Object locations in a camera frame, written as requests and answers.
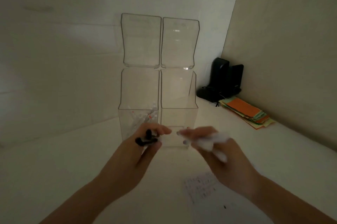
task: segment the desk surface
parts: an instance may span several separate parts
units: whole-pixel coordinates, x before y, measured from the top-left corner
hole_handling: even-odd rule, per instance
[[[229,132],[258,171],[337,219],[337,153],[281,124],[256,131],[229,110],[197,104],[196,127]],[[0,222],[39,222],[90,181],[120,141],[115,118],[0,151]],[[207,170],[194,149],[163,148],[139,186],[95,223],[192,223],[182,181]]]

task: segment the transparent storage bin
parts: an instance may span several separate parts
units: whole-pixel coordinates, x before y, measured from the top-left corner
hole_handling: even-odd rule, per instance
[[[123,13],[124,65],[159,67],[161,17]]]
[[[193,68],[199,30],[197,20],[163,18],[161,66]]]
[[[122,139],[145,122],[158,122],[159,70],[131,67],[122,71],[118,107]]]
[[[162,69],[160,123],[172,129],[170,135],[163,137],[163,146],[187,147],[176,132],[193,128],[197,113],[196,73],[183,68]]]

